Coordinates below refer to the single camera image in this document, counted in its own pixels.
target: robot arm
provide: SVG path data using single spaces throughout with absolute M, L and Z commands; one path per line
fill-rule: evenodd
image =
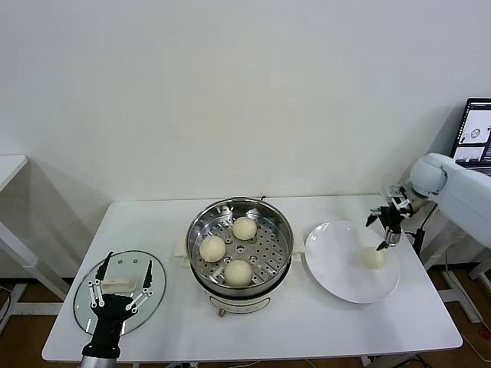
M 404 186 L 385 186 L 388 207 L 372 209 L 367 226 L 379 218 L 385 239 L 377 250 L 394 246 L 400 239 L 400 223 L 425 202 L 440 211 L 479 243 L 491 248 L 491 178 L 457 165 L 450 157 L 430 153 L 419 159 Z M 417 233 L 420 243 L 424 232 Z
M 465 169 L 450 157 L 430 153 L 410 172 L 413 190 L 479 243 L 491 248 L 491 178 Z

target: steamer basket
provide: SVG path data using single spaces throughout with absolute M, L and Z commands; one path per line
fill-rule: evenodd
M 257 224 L 254 238 L 239 240 L 232 224 L 247 216 Z M 199 247 L 208 236 L 219 236 L 226 244 L 225 257 L 206 262 Z M 286 217 L 272 205 L 258 199 L 234 197 L 209 205 L 189 226 L 186 252 L 198 282 L 208 291 L 230 299 L 250 299 L 274 289 L 282 281 L 292 260 L 293 233 Z M 243 260 L 252 266 L 252 282 L 246 287 L 230 287 L 223 271 L 228 263 Z

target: cable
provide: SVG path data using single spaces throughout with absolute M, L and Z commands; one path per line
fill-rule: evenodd
M 445 251 L 445 271 L 448 272 L 448 262 L 447 262 L 447 251 Z M 466 299 L 469 301 L 469 304 L 470 306 L 472 307 L 472 309 L 474 309 L 474 312 L 476 312 L 476 315 L 477 317 L 479 318 L 479 320 L 481 321 L 481 323 L 484 325 L 484 327 L 489 331 L 491 332 L 491 329 L 488 327 L 488 325 L 486 324 L 486 322 L 484 322 L 484 318 L 483 316 L 481 316 L 481 313 L 479 313 L 479 311 L 477 310 L 477 307 L 474 305 L 473 301 L 470 299 L 470 297 L 467 295 L 467 293 L 460 287 L 460 285 L 458 285 L 457 283 L 453 282 L 452 279 L 450 279 L 452 281 L 452 284 L 457 288 L 459 289 L 459 291 L 462 293 L 462 295 L 464 297 L 466 297 Z M 469 344 L 469 346 L 472 348 L 472 350 L 474 350 L 474 353 L 476 353 L 476 355 L 485 363 L 491 363 L 491 359 L 485 359 L 481 354 L 479 354 L 479 351 L 477 351 L 477 349 L 474 347 L 474 345 L 472 345 L 468 340 L 467 340 L 467 337 L 465 337 L 460 331 L 459 331 L 459 334 L 460 336 Z
M 393 368 L 399 368 L 400 366 L 404 366 L 404 365 L 406 365 L 408 363 L 411 363 L 411 362 L 421 363 L 421 364 L 423 364 L 424 368 L 428 368 L 428 367 L 429 368 L 432 368 L 432 366 L 430 364 L 426 364 L 425 362 L 423 362 L 423 361 L 421 361 L 419 359 L 408 359 L 408 360 L 405 360 L 404 362 L 397 364 Z
M 435 203 L 435 205 L 433 206 L 433 208 L 431 209 L 431 211 L 428 213 L 427 217 L 424 219 L 423 223 L 421 224 L 421 226 L 420 226 L 420 229 L 421 230 L 423 230 L 423 227 L 427 223 L 427 221 L 430 218 L 430 216 L 435 212 L 435 209 L 437 209 L 437 207 L 438 207 L 438 204 Z
M 5 312 L 4 312 L 3 316 L 0 318 L 0 323 L 1 323 L 3 321 L 3 319 L 5 318 L 5 316 L 7 315 L 8 309 L 10 308 L 10 303 L 12 302 L 12 299 L 10 298 L 10 295 L 12 294 L 12 290 L 7 289 L 6 287 L 3 287 L 3 286 L 0 286 L 0 289 L 1 290 L 5 290 L 5 291 L 8 292 L 8 296 L 7 296 L 7 308 L 5 309 Z
M 420 354 L 416 354 L 416 357 L 421 361 L 422 364 L 424 364 L 425 368 L 433 368 L 430 364 L 424 361 Z
M 244 364 L 244 365 L 241 365 L 241 366 L 229 366 L 229 368 L 243 368 L 244 366 L 253 366 L 254 364 L 257 364 L 259 362 L 260 362 L 260 360 L 254 362 L 254 363 Z

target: white desk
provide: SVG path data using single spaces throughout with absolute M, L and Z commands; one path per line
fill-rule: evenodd
M 364 225 L 378 195 L 266 199 L 304 238 L 318 224 L 347 219 Z M 79 361 L 90 340 L 73 314 L 76 288 L 109 251 L 141 249 L 161 260 L 166 293 L 154 315 L 120 341 L 122 362 L 276 360 L 348 357 L 450 349 L 462 339 L 410 243 L 397 246 L 398 289 L 371 305 L 329 294 L 294 263 L 267 308 L 219 318 L 191 270 L 173 257 L 176 239 L 213 200 L 116 202 L 107 210 L 44 345 L 46 360 Z
M 12 178 L 24 167 L 27 159 L 24 155 L 0 156 L 0 192 L 10 183 Z M 59 298 L 64 299 L 69 285 L 64 282 L 51 268 L 41 261 L 28 247 L 0 222 L 0 249 L 14 258 L 32 277 L 37 278 Z M 56 315 L 60 305 L 57 303 L 19 303 L 26 284 L 15 285 L 10 296 L 10 308 L 8 303 L 0 309 L 0 315 L 4 316 L 0 322 L 0 333 L 3 331 L 8 319 L 14 314 Z

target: power cord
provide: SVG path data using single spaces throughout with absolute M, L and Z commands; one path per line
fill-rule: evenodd
M 5 309 L 5 312 L 4 312 L 3 316 L 0 318 L 0 323 L 1 323 L 3 321 L 3 319 L 5 318 L 5 316 L 7 315 L 8 309 L 10 308 L 10 303 L 12 302 L 12 298 L 11 298 L 12 290 L 7 289 L 6 287 L 3 287 L 3 286 L 0 286 L 0 289 L 1 290 L 5 290 L 5 291 L 8 292 L 8 296 L 7 296 L 7 309 Z
M 445 251 L 445 271 L 448 272 L 448 262 L 447 262 L 447 251 Z M 484 327 L 489 331 L 491 332 L 491 328 L 488 327 L 488 325 L 486 324 L 486 322 L 484 322 L 484 318 L 483 316 L 481 316 L 481 313 L 479 313 L 479 311 L 477 310 L 476 306 L 474 305 L 473 301 L 470 299 L 470 297 L 467 295 L 467 293 L 460 287 L 460 285 L 458 285 L 457 283 L 453 282 L 452 279 L 450 279 L 452 281 L 452 284 L 455 285 L 455 287 L 457 289 L 459 289 L 459 291 L 462 293 L 462 295 L 464 297 L 466 297 L 466 299 L 469 301 L 469 304 L 470 306 L 472 307 L 472 309 L 474 309 L 474 312 L 476 312 L 476 316 L 479 318 L 479 320 L 481 321 L 481 323 L 484 325 Z M 472 348 L 472 350 L 474 350 L 474 353 L 476 353 L 476 355 L 485 363 L 491 363 L 491 359 L 485 359 L 480 353 L 479 351 L 477 351 L 477 349 L 474 347 L 474 345 L 472 345 L 468 340 L 467 340 L 467 337 L 465 337 L 460 331 L 459 331 L 459 334 L 460 336 L 469 344 L 469 346 Z
M 260 360 L 253 362 L 253 363 L 249 363 L 249 364 L 243 364 L 241 366 L 230 366 L 229 368 L 243 368 L 244 366 L 253 366 L 254 364 L 257 364 L 259 362 L 260 362 Z
M 406 234 L 411 235 L 414 238 L 413 248 L 414 248 L 414 251 L 416 252 L 417 255 L 420 255 L 421 248 L 423 247 L 423 240 L 424 240 L 424 234 L 425 234 L 425 231 L 423 230 L 423 228 L 426 225 L 426 223 L 433 217 L 437 207 L 438 207 L 438 204 L 435 203 L 435 205 L 430 210 L 430 212 L 428 212 L 428 215 L 424 219 L 421 226 L 416 230 L 416 233 L 406 232 Z

